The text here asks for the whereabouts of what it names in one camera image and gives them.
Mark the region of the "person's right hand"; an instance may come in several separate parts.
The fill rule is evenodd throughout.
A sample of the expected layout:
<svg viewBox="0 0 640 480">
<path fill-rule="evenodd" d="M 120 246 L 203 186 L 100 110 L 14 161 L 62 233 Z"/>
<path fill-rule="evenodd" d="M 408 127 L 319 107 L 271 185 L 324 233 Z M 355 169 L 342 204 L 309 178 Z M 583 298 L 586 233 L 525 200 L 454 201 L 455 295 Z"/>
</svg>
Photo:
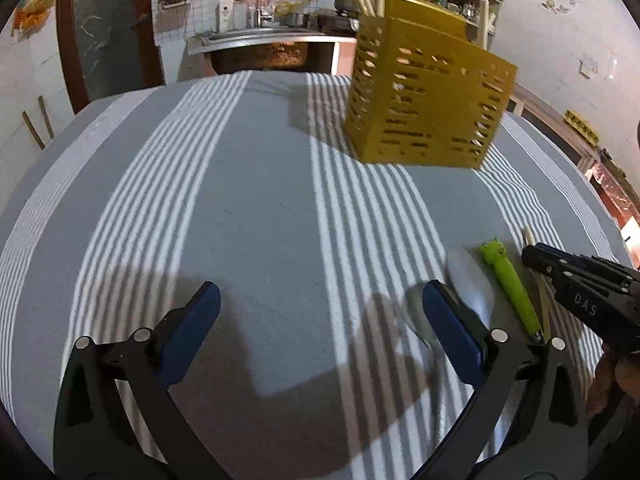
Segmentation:
<svg viewBox="0 0 640 480">
<path fill-rule="evenodd" d="M 602 344 L 602 351 L 596 374 L 588 389 L 586 401 L 588 419 L 604 410 L 615 386 L 634 400 L 634 404 L 639 405 L 639 358 L 621 358 L 607 344 Z"/>
</svg>

